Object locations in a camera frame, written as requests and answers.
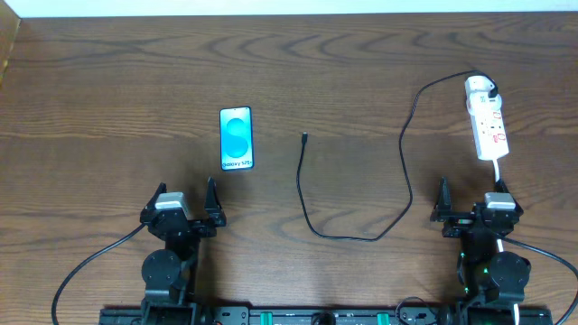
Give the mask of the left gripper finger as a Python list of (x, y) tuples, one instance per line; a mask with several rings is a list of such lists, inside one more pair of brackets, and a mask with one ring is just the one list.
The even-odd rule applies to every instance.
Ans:
[(154, 195), (151, 199), (148, 200), (147, 204), (145, 205), (144, 209), (146, 211), (155, 210), (155, 203), (158, 200), (159, 196), (166, 192), (166, 184), (161, 182), (157, 187)]
[(208, 179), (204, 209), (212, 220), (222, 220), (222, 206), (219, 202), (216, 182), (212, 177)]

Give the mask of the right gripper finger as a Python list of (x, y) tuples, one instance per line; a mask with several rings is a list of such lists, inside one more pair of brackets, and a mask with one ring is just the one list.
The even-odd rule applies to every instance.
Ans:
[(452, 210), (452, 200), (451, 193), (448, 186), (448, 181), (445, 177), (442, 177), (439, 183), (439, 192), (436, 204), (434, 206), (434, 211), (437, 214), (442, 212), (447, 212)]
[(506, 185), (506, 183), (500, 179), (498, 181), (495, 182), (495, 192), (498, 193), (503, 193), (503, 194), (508, 194), (509, 197), (512, 199), (513, 203), (514, 203), (514, 207), (516, 209), (520, 208), (520, 205), (518, 204), (518, 202), (516, 201), (516, 199), (514, 198), (514, 196), (510, 193), (510, 191), (508, 190), (508, 187)]

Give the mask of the blue Galaxy smartphone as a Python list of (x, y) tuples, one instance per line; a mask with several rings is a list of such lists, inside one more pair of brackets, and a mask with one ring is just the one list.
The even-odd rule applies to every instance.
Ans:
[(220, 165), (223, 171), (254, 167), (253, 124), (250, 107), (219, 111)]

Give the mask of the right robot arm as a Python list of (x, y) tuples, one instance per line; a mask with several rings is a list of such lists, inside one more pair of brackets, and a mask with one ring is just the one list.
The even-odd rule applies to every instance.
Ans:
[(461, 242), (457, 275), (465, 297), (438, 311), (439, 324), (519, 323), (517, 306), (525, 299), (531, 264), (505, 251), (499, 241), (514, 230), (523, 213), (504, 181), (497, 181), (471, 211), (458, 212), (452, 208), (448, 181), (441, 178), (430, 220), (443, 223), (444, 237)]

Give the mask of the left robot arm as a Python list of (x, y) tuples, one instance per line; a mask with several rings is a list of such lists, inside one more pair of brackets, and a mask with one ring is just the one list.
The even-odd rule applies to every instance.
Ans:
[(227, 225), (216, 183), (208, 179), (204, 209), (206, 218), (193, 218), (184, 194), (169, 192), (160, 183), (140, 214), (149, 233), (164, 242), (143, 262), (145, 283), (143, 324), (211, 324), (210, 308), (194, 301), (200, 242), (217, 235)]

